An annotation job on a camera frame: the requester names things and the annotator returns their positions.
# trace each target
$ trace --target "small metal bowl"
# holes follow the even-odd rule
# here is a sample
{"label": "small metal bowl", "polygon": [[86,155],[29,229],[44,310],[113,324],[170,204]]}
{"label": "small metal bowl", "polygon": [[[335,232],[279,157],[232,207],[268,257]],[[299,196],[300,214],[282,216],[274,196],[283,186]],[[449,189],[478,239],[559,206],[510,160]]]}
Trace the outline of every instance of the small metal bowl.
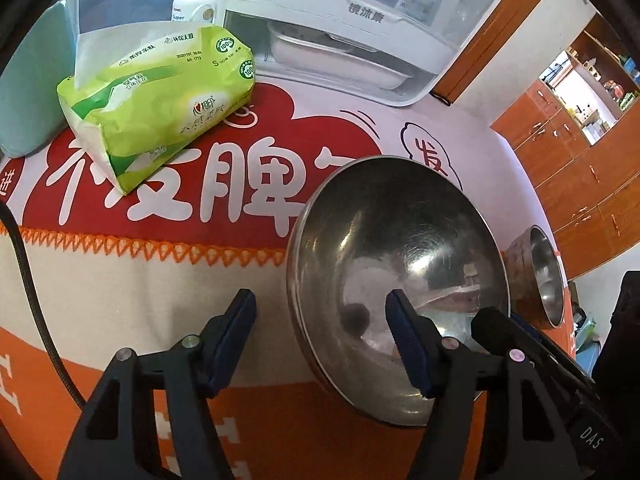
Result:
{"label": "small metal bowl", "polygon": [[564,320],[564,283],[551,241],[537,225],[516,238],[504,253],[513,311],[538,328]]}
{"label": "small metal bowl", "polygon": [[386,323],[385,298],[395,288],[442,336],[474,349],[476,312],[509,314],[500,252],[465,195],[418,162],[364,158],[332,174],[299,216],[289,306],[321,383],[375,420],[419,427],[433,401],[409,383]]}

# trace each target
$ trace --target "orange zigzag trim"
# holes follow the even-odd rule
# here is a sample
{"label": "orange zigzag trim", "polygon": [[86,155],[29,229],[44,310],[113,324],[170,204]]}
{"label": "orange zigzag trim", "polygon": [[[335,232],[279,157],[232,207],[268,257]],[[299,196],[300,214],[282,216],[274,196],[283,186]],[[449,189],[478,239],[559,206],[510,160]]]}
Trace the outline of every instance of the orange zigzag trim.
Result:
{"label": "orange zigzag trim", "polygon": [[[1,223],[0,234],[8,234],[6,227]],[[82,252],[87,253],[92,251],[94,254],[104,253],[109,255],[115,253],[118,256],[128,254],[131,258],[142,257],[146,261],[158,258],[164,262],[167,258],[173,258],[178,264],[190,262],[195,265],[204,259],[209,266],[221,262],[225,267],[228,267],[233,262],[237,262],[242,267],[246,267],[251,261],[255,260],[259,266],[272,262],[276,267],[279,267],[285,257],[285,251],[281,249],[191,245],[115,236],[69,234],[29,227],[20,227],[20,234],[24,242],[31,245],[53,246],[54,249],[71,250],[73,252],[82,250]]]}

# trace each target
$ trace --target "orange wooden cupboard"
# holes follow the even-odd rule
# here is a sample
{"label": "orange wooden cupboard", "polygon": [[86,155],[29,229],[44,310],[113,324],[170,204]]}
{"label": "orange wooden cupboard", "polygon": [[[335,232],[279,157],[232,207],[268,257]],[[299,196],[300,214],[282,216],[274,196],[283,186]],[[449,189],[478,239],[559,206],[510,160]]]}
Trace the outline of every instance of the orange wooden cupboard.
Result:
{"label": "orange wooden cupboard", "polygon": [[640,105],[590,146],[537,80],[492,128],[529,175],[569,279],[640,241]]}

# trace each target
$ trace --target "tissue pack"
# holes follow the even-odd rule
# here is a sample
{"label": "tissue pack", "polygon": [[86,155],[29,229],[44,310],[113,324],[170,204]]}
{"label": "tissue pack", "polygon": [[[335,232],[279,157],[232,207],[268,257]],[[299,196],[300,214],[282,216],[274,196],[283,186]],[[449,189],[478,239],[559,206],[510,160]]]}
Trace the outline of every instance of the tissue pack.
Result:
{"label": "tissue pack", "polygon": [[79,86],[69,77],[58,97],[82,147],[127,194],[246,104],[254,82],[251,50],[208,25],[142,43]]}

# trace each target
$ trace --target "teal cushion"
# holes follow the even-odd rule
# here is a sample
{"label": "teal cushion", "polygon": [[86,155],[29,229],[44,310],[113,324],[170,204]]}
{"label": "teal cushion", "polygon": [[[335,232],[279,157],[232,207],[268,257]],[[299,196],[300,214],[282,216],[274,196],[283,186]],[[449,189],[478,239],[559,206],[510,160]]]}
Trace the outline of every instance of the teal cushion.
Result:
{"label": "teal cushion", "polygon": [[0,76],[0,150],[27,155],[65,126],[56,88],[74,72],[76,38],[64,2],[45,10]]}

